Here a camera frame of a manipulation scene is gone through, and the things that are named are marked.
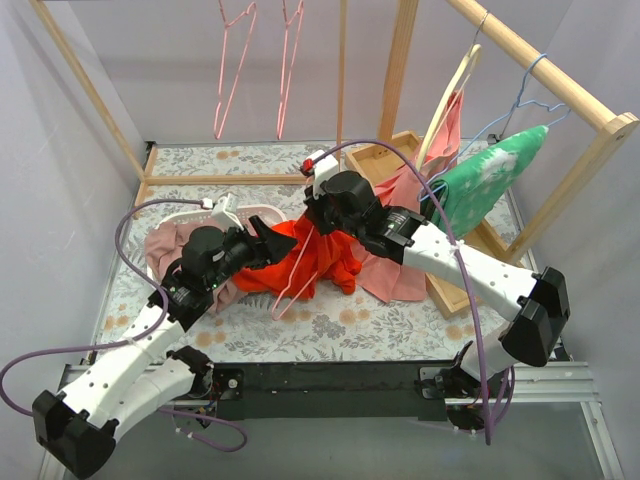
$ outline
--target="green cloth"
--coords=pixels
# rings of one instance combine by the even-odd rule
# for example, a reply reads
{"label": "green cloth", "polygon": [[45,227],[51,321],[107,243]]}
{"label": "green cloth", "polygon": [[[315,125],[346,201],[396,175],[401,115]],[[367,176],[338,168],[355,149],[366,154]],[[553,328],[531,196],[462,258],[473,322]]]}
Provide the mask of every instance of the green cloth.
{"label": "green cloth", "polygon": [[[430,187],[444,185],[439,200],[456,238],[476,228],[513,181],[531,163],[547,138],[548,127],[540,125],[502,140],[460,163],[436,179]],[[430,200],[422,204],[427,218],[445,231],[440,214]]]}

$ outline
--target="wooden rod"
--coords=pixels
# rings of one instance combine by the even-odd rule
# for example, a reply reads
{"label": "wooden rod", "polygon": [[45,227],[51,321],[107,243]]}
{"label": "wooden rod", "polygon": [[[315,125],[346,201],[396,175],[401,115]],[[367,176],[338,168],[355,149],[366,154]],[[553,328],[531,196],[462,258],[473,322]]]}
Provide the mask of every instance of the wooden rod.
{"label": "wooden rod", "polygon": [[141,182],[144,182],[144,171],[142,170],[142,167],[140,166],[140,163],[138,162],[138,159],[136,158],[131,145],[129,145],[127,139],[124,138],[124,135],[122,135],[120,128],[116,124],[115,120],[111,116],[111,113],[107,109],[107,106],[104,104],[102,98],[100,98],[100,95],[98,94],[98,91],[95,89],[93,83],[89,79],[87,72],[85,72],[84,68],[80,64],[80,61],[78,60],[78,57],[69,45],[69,42],[67,42],[64,33],[51,15],[51,11],[42,0],[29,0],[29,2],[31,3],[33,9],[36,11],[38,17],[40,17],[42,24],[49,32],[49,35],[57,45],[60,53],[67,61],[69,68],[71,68],[71,71],[80,82],[80,85],[82,85],[82,88],[91,100],[91,103],[93,103],[93,106],[102,118],[102,121],[105,123],[105,125],[111,132],[111,135],[113,135],[113,138],[116,140],[125,156],[131,163],[131,166],[138,176],[138,179]]}
{"label": "wooden rod", "polygon": [[[475,0],[447,1],[474,26],[479,27],[482,24],[482,19],[485,17],[487,10]],[[494,15],[487,15],[481,31],[523,68],[529,67],[540,56],[540,52]],[[616,115],[611,110],[550,60],[546,58],[540,60],[531,74],[551,93],[569,105],[574,112],[596,131],[599,131],[616,118]]]}
{"label": "wooden rod", "polygon": [[637,126],[638,119],[634,115],[623,113],[598,132],[591,145],[562,179],[560,185],[509,246],[504,260],[510,263],[518,261],[540,239],[545,230],[607,163]]}
{"label": "wooden rod", "polygon": [[382,98],[382,114],[378,126],[378,140],[391,141],[396,124],[402,82],[409,57],[413,25],[418,11],[418,0],[398,0],[396,21],[393,28],[393,40],[389,51],[387,75],[384,80],[384,95]]}
{"label": "wooden rod", "polygon": [[300,174],[242,175],[158,175],[146,178],[147,185],[304,185]]}
{"label": "wooden rod", "polygon": [[[336,122],[336,144],[342,143],[342,119],[344,116],[344,75],[347,50],[347,0],[340,0],[340,51],[338,62],[338,121]],[[342,151],[336,152],[338,165],[342,169]]]}
{"label": "wooden rod", "polygon": [[149,152],[149,158],[147,159],[147,164],[144,166],[145,177],[149,177],[153,175],[153,167],[156,166],[157,159],[158,159],[158,146],[154,145],[151,147],[151,152]]}

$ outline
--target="wire hanger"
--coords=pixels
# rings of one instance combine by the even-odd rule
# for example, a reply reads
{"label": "wire hanger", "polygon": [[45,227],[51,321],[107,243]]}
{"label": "wire hanger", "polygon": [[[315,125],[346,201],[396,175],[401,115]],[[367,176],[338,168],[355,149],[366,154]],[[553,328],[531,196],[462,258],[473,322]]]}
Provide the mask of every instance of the wire hanger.
{"label": "wire hanger", "polygon": [[[434,138],[446,121],[449,112],[458,101],[458,98],[464,91],[464,87],[467,84],[467,81],[471,77],[473,70],[476,68],[476,63],[480,59],[480,53],[482,52],[482,47],[477,44],[476,41],[478,40],[478,35],[480,34],[482,26],[484,25],[484,22],[487,20],[488,16],[489,11],[487,10],[484,14],[484,17],[482,17],[480,25],[478,25],[476,34],[473,36],[473,41],[471,42],[469,50],[462,58],[462,61],[460,62],[456,73],[453,74],[453,77],[451,77],[447,88],[445,88],[444,90],[442,98],[440,99],[440,103],[436,108],[436,112],[431,119],[429,127],[427,128],[427,133],[425,133],[424,138],[422,139],[422,143],[420,144],[420,150],[418,151],[418,156],[416,157],[416,167],[418,171],[420,171],[420,168],[422,168],[422,164],[424,163],[424,159],[427,157],[427,153],[429,152],[429,148],[431,148],[431,144],[433,143]],[[456,85],[458,85],[458,82],[460,82],[460,79],[462,78],[462,75],[465,71],[467,72],[467,76],[462,81],[462,84],[460,85],[460,88],[458,89],[453,101],[449,103],[451,94],[455,90]]]}
{"label": "wire hanger", "polygon": [[[222,6],[222,0],[218,0],[218,5],[220,5],[220,14],[222,15],[222,21],[224,22],[224,37],[222,39],[222,59],[220,60],[220,79],[218,80],[218,105],[216,106],[216,114],[215,119],[213,121],[213,135],[216,140],[219,140],[222,136],[222,130],[224,130],[224,124],[227,121],[227,114],[229,113],[229,108],[231,107],[231,102],[233,102],[233,96],[236,93],[236,85],[238,84],[238,78],[240,77],[240,70],[242,70],[242,65],[244,64],[244,59],[247,55],[247,49],[249,48],[249,42],[251,41],[251,34],[253,33],[253,27],[256,23],[256,15],[258,13],[258,7],[256,6],[256,2],[251,2],[249,6],[240,13],[235,19],[231,22],[227,21],[227,17],[224,13],[224,7]],[[218,128],[218,119],[220,116],[220,108],[222,107],[222,85],[224,83],[224,64],[227,56],[227,38],[229,36],[229,29],[233,27],[236,23],[240,21],[243,17],[249,16],[253,13],[253,18],[251,19],[251,25],[249,26],[249,33],[247,34],[247,41],[244,44],[244,49],[242,50],[242,57],[240,57],[240,63],[238,64],[238,70],[236,70],[236,76],[233,79],[233,86],[231,87],[231,93],[229,94],[229,100],[227,101],[227,106],[224,109],[224,114],[222,115],[222,121],[220,122],[220,127]]]}
{"label": "wire hanger", "polygon": [[[524,72],[524,75],[522,77],[522,83],[520,85],[520,90],[518,91],[518,95],[516,96],[516,100],[515,102],[513,102],[513,105],[511,105],[511,108],[509,109],[509,111],[507,113],[505,113],[504,115],[501,115],[500,117],[496,118],[495,120],[493,120],[491,123],[489,123],[486,127],[484,127],[482,130],[480,130],[475,137],[473,137],[473,139],[471,139],[471,141],[467,144],[466,147],[464,147],[462,150],[460,150],[460,152],[458,152],[458,154],[453,157],[449,163],[447,164],[447,168],[445,168],[444,170],[442,170],[439,173],[436,173],[435,175],[431,176],[428,180],[427,183],[431,183],[433,182],[436,178],[438,178],[441,175],[444,175],[449,168],[451,167],[451,165],[461,156],[463,155],[468,149],[469,147],[471,147],[471,145],[473,145],[478,138],[480,138],[480,136],[482,134],[484,134],[487,130],[489,130],[491,127],[493,127],[496,123],[501,122],[502,120],[504,120],[507,117],[510,117],[511,115],[513,115],[513,112],[516,111],[516,109],[518,108],[522,108],[522,107],[526,107],[527,105],[537,105],[538,107],[542,107],[544,109],[547,110],[547,112],[551,113],[555,110],[557,110],[558,108],[561,107],[566,107],[567,105],[565,103],[558,103],[556,105],[549,105],[546,103],[542,103],[539,102],[535,99],[533,100],[527,100],[526,102],[522,102],[522,95],[524,94],[524,89],[526,87],[527,84],[527,77],[529,76],[529,74],[531,73],[531,71],[534,69],[534,67],[537,65],[537,63],[542,60],[543,58],[546,58],[547,54],[546,53],[541,53],[538,58],[536,58],[533,62],[531,62],[531,65],[529,65],[529,67],[527,68],[527,70]],[[556,118],[555,120],[551,121],[551,123],[547,124],[547,127],[552,127],[553,125],[555,125],[558,122],[561,122],[562,120],[564,120],[565,118],[567,118],[569,116],[569,114],[571,113],[571,109],[568,108],[567,112],[562,115],[559,118]],[[438,190],[440,190],[441,188],[443,188],[444,185],[441,185],[440,187],[438,187],[437,189],[434,190],[434,192],[437,192]],[[422,197],[420,199],[420,201],[425,200],[426,198],[428,198],[429,195],[426,195],[424,197]]]}
{"label": "wire hanger", "polygon": [[[300,40],[300,27],[302,27],[302,17],[304,16],[304,1],[300,0],[298,8],[293,13],[291,18],[287,16],[287,3],[286,0],[282,0],[282,11],[284,13],[284,48],[282,51],[282,73],[280,75],[280,106],[278,107],[278,123],[276,125],[276,135],[278,140],[282,138],[282,132],[284,130],[284,120],[287,116],[287,105],[289,103],[289,88],[291,87],[291,72],[293,72],[293,64],[296,61],[296,53],[298,51],[298,40]],[[296,32],[296,38],[293,44],[293,53],[291,54],[291,63],[289,63],[289,73],[287,75],[287,86],[284,85],[284,77],[286,72],[287,61],[287,43],[289,43],[289,27],[293,24],[296,17],[298,18],[298,31]]]}

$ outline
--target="floral patterned surface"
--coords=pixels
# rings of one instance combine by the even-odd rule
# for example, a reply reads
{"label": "floral patterned surface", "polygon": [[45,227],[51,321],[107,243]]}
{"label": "floral patterned surface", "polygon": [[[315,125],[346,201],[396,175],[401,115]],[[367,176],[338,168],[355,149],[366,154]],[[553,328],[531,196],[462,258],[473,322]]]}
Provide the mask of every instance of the floral patterned surface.
{"label": "floral patterned surface", "polygon": [[[321,147],[161,148],[154,173],[273,173],[270,166],[274,164],[282,172],[290,172]],[[483,148],[486,144],[473,145],[467,156]],[[215,199],[233,192],[241,205],[267,203],[294,219],[303,212],[302,189],[300,185],[158,186],[148,190],[147,199]],[[143,210],[133,221],[126,242],[132,260],[144,267],[147,232],[170,213],[191,208],[166,204]],[[515,238],[516,228],[504,198],[487,218],[507,242]],[[96,340],[111,342],[120,337],[150,292],[151,287],[121,265]],[[359,287],[353,295],[344,295],[329,281],[320,281],[315,298],[296,302],[280,321],[271,319],[274,300],[270,294],[251,294],[215,317],[207,314],[174,348],[193,345],[217,362],[442,359],[453,357],[474,335],[469,313],[444,320],[430,299],[385,305]],[[480,315],[484,331],[502,323],[487,306],[480,306]]]}

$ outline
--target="wooden hanger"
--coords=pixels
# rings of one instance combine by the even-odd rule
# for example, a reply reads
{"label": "wooden hanger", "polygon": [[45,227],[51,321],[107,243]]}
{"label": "wooden hanger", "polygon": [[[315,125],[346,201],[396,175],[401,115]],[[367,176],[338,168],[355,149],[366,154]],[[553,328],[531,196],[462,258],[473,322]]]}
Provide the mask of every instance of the wooden hanger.
{"label": "wooden hanger", "polygon": [[[431,119],[429,128],[427,128],[427,133],[425,134],[424,138],[422,139],[422,143],[420,144],[420,150],[418,151],[418,156],[416,157],[416,167],[418,168],[418,170],[420,170],[420,168],[422,167],[424,159],[427,156],[427,152],[429,151],[429,148],[433,143],[433,139],[435,138],[436,134],[440,130],[440,127],[442,127],[442,124],[445,122],[447,115],[449,115],[449,112],[455,105],[456,101],[458,100],[458,97],[464,91],[464,87],[467,83],[467,80],[469,80],[469,77],[471,77],[471,74],[473,73],[473,69],[476,67],[476,63],[480,59],[481,51],[482,51],[482,47],[480,46],[480,44],[476,43],[472,45],[471,48],[469,48],[469,51],[462,58],[462,61],[460,62],[460,65],[458,66],[456,73],[454,73],[453,77],[449,81],[449,84],[447,85],[447,88],[445,89],[444,94],[440,99],[438,108],[436,108],[436,113],[433,115],[433,118]],[[460,79],[462,78],[462,75],[464,75],[465,72],[467,72],[467,76],[462,81],[462,84],[460,85],[460,88],[458,89],[458,92],[456,93],[455,98],[450,103],[449,108],[445,112],[445,109],[447,108],[447,103],[449,102],[449,98],[451,97],[451,94],[455,90],[456,86],[458,85],[458,82],[460,81]]]}

